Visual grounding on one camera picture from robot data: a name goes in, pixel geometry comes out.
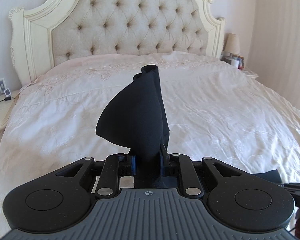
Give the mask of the black pants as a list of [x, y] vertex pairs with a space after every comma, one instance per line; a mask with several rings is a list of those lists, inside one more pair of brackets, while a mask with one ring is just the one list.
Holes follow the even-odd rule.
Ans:
[[176, 179], [164, 178], [160, 169], [160, 144], [168, 146], [170, 130], [156, 65], [142, 67], [133, 82], [107, 104], [98, 120], [96, 134], [130, 149], [129, 155], [136, 158], [133, 176], [136, 188], [176, 187]]

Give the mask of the cream embroidered bedspread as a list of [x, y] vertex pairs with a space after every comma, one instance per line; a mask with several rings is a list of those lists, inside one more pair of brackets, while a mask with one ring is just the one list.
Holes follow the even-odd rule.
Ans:
[[17, 186], [129, 150], [149, 176], [160, 145], [300, 182], [300, 110], [235, 67], [183, 52], [83, 57], [17, 96], [0, 143], [0, 238], [10, 230], [2, 204]]

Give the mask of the white cylindrical speaker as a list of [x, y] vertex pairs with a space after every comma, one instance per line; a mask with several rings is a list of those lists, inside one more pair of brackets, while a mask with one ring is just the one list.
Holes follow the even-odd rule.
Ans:
[[231, 59], [231, 65], [235, 68], [238, 68], [239, 67], [239, 60]]

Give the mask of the framed photo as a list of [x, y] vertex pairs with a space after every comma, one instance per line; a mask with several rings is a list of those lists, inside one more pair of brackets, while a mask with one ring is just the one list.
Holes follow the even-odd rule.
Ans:
[[238, 69], [244, 69], [244, 57], [241, 55], [233, 54], [232, 58], [239, 61]]

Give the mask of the beige bedside lamp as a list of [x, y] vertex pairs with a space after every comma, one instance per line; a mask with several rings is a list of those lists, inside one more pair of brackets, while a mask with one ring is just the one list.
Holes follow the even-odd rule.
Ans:
[[229, 33], [225, 44], [224, 52], [226, 56], [240, 54], [240, 41], [237, 34]]

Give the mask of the small charger cube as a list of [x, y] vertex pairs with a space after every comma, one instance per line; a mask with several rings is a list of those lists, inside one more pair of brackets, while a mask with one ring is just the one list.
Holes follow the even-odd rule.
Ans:
[[6, 98], [11, 97], [11, 95], [12, 95], [12, 93], [11, 93], [11, 91], [10, 91], [9, 88], [7, 88], [7, 89], [4, 90], [4, 94], [5, 94]]

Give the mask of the cream tufted headboard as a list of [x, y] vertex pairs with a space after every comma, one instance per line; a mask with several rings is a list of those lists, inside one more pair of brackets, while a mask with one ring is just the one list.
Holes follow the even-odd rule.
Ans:
[[26, 85], [53, 67], [102, 54], [184, 51], [220, 57], [225, 19], [213, 0], [47, 0], [12, 8], [11, 58]]

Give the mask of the white wall outlet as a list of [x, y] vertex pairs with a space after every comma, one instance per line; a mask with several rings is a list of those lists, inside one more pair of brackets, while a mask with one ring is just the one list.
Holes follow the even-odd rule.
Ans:
[[4, 91], [6, 90], [6, 83], [4, 78], [0, 78], [0, 92], [1, 94], [4, 94]]

